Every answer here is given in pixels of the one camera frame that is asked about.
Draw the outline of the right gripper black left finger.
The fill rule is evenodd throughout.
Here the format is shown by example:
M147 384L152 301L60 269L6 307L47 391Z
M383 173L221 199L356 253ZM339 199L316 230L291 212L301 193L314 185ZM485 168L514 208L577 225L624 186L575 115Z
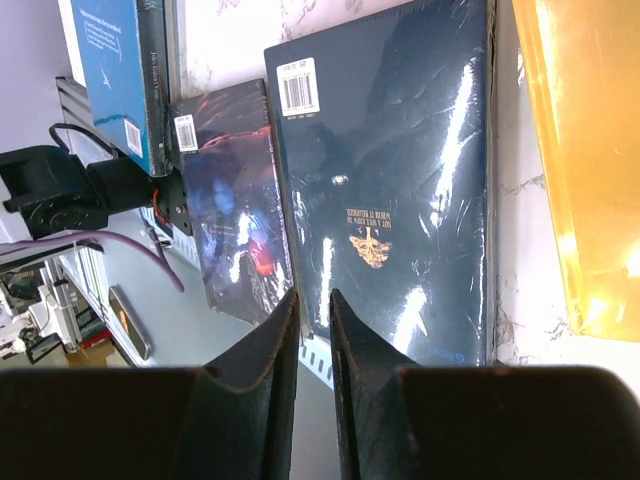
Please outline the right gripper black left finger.
M285 479L299 299L207 364L5 369L5 479Z

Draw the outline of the dark blue book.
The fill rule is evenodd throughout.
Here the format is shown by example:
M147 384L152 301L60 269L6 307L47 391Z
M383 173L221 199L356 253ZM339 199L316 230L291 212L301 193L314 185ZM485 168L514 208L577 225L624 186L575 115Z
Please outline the dark blue book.
M496 5L412 1L266 49L295 283L423 365L495 355Z

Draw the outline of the teal ocean cover book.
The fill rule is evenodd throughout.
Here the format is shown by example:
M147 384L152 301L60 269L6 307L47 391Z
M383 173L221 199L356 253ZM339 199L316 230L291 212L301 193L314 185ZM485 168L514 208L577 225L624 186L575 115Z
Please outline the teal ocean cover book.
M165 3L77 0L71 10L94 127L149 176L168 175Z

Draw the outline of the yellow book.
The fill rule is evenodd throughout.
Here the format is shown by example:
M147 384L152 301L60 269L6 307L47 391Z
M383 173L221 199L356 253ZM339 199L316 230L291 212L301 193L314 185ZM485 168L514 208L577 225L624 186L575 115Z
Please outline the yellow book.
M639 5L513 5L571 330L639 338Z

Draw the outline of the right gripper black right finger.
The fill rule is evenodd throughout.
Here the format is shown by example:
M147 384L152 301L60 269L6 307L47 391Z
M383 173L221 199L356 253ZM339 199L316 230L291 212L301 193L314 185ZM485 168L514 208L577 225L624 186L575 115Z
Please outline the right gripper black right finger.
M429 368L330 297L345 479L635 479L639 405L587 366Z

